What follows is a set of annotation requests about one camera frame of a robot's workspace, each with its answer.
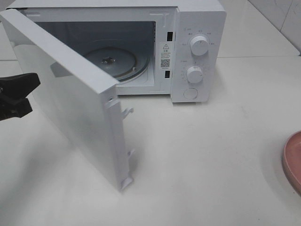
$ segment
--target qr code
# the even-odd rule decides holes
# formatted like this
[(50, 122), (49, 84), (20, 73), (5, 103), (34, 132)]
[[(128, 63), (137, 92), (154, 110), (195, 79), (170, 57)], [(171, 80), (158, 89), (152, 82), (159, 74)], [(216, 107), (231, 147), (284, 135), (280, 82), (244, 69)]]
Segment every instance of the qr code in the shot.
[(161, 67), (169, 67), (170, 66), (170, 59), (161, 59)]

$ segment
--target white knob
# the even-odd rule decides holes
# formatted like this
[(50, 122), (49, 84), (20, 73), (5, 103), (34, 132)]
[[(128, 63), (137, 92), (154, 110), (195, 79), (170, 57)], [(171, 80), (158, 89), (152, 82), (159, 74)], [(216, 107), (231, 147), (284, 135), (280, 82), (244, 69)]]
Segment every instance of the white knob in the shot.
[(187, 80), (190, 83), (199, 83), (203, 80), (203, 72), (200, 67), (190, 67), (187, 70)]
[(208, 51), (209, 41), (206, 37), (198, 35), (190, 41), (191, 52), (196, 56), (201, 56)]

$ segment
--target control panel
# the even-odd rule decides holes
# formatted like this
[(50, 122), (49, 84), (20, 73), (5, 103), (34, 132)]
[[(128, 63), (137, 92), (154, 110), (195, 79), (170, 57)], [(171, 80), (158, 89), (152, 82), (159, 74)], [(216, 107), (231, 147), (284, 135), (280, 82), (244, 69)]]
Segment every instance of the control panel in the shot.
[(172, 102), (204, 102), (209, 97), (226, 13), (179, 13)]

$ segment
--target timer knob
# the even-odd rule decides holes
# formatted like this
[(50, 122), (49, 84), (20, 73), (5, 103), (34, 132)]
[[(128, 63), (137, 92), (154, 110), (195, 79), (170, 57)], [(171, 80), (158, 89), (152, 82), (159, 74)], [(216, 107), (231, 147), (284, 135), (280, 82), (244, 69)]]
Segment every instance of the timer knob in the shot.
[(196, 56), (201, 56), (208, 51), (209, 41), (203, 35), (198, 35), (190, 41), (191, 52)]
[(190, 83), (199, 83), (203, 80), (203, 72), (200, 67), (194, 66), (187, 70), (187, 80)]

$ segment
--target label sticker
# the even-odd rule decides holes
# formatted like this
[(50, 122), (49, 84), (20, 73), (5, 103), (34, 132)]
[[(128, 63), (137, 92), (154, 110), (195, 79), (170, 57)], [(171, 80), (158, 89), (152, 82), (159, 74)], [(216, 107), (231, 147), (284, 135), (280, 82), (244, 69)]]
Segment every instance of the label sticker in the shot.
[(161, 69), (171, 69), (174, 53), (173, 42), (160, 43), (160, 65)]

